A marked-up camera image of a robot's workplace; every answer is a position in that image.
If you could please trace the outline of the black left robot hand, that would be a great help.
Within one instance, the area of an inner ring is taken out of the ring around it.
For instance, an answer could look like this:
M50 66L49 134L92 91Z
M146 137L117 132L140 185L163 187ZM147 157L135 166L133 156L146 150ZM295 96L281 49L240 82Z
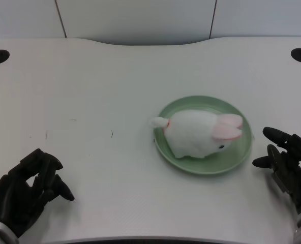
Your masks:
M0 223L20 237L40 217L45 205L58 196L73 201L69 187L56 171L61 162L39 148L0 179Z

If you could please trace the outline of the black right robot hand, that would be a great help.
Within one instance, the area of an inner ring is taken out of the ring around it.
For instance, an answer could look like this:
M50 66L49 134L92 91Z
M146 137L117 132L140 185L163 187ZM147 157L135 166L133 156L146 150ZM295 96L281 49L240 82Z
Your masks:
M271 127L265 127L263 134L274 144L267 146L266 156L252 164L273 170L273 180L283 193L289 194L296 212L301 214L301 137Z

